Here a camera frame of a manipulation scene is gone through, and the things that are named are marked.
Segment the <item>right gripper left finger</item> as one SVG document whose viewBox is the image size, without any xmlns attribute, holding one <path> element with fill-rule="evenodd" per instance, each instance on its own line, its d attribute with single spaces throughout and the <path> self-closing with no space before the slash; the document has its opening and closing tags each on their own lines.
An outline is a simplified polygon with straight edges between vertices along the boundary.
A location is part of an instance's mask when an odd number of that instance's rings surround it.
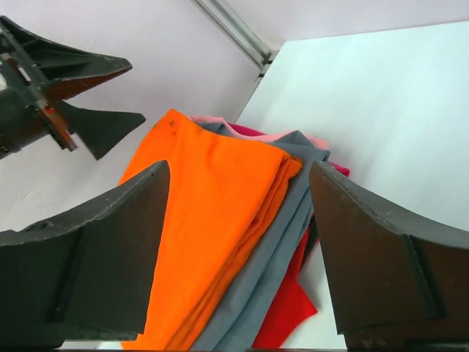
<svg viewBox="0 0 469 352">
<path fill-rule="evenodd" d="M 1 346 L 134 340 L 144 331 L 169 195 L 159 161 L 63 213 L 1 233 Z"/>
</svg>

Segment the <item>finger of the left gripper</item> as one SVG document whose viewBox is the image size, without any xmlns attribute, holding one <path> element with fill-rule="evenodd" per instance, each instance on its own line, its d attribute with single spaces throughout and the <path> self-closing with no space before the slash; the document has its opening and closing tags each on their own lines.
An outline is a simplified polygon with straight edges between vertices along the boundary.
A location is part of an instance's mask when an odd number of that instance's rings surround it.
<svg viewBox="0 0 469 352">
<path fill-rule="evenodd" d="M 58 102 L 56 107 L 67 120 L 68 131 L 78 135 L 96 160 L 146 121 L 139 113 L 84 109 L 64 101 Z"/>
<path fill-rule="evenodd" d="M 48 40 L 1 16 L 1 52 L 9 54 L 52 102 L 67 100 L 132 69 L 125 58 Z"/>
</svg>

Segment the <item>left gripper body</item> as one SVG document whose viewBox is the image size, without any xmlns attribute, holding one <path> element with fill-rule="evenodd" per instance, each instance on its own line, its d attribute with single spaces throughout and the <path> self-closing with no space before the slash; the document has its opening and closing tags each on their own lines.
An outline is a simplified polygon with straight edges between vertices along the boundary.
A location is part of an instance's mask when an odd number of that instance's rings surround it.
<svg viewBox="0 0 469 352">
<path fill-rule="evenodd" d="M 40 89 L 40 81 L 29 75 L 13 56 L 12 37 L 1 33 L 1 157 L 51 136 L 63 149 L 74 151 L 66 119 L 50 104 Z"/>
</svg>

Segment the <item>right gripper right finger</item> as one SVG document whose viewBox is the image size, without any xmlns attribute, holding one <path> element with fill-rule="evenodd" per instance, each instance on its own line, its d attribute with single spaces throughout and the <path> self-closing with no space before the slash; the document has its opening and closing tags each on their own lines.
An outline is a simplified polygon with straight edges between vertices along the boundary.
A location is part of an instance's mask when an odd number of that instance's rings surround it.
<svg viewBox="0 0 469 352">
<path fill-rule="evenodd" d="M 466 348 L 468 232 L 315 162 L 311 195 L 337 332 L 348 348 Z"/>
</svg>

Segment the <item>orange t-shirt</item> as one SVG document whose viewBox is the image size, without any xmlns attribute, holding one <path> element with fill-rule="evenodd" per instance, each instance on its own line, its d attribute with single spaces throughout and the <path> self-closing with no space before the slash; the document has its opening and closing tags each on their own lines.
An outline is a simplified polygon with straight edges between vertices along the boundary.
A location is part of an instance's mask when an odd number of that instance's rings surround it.
<svg viewBox="0 0 469 352">
<path fill-rule="evenodd" d="M 169 198 L 144 331 L 125 350 L 186 351 L 273 222 L 299 158 L 220 136 L 169 110 L 123 179 L 167 161 Z"/>
</svg>

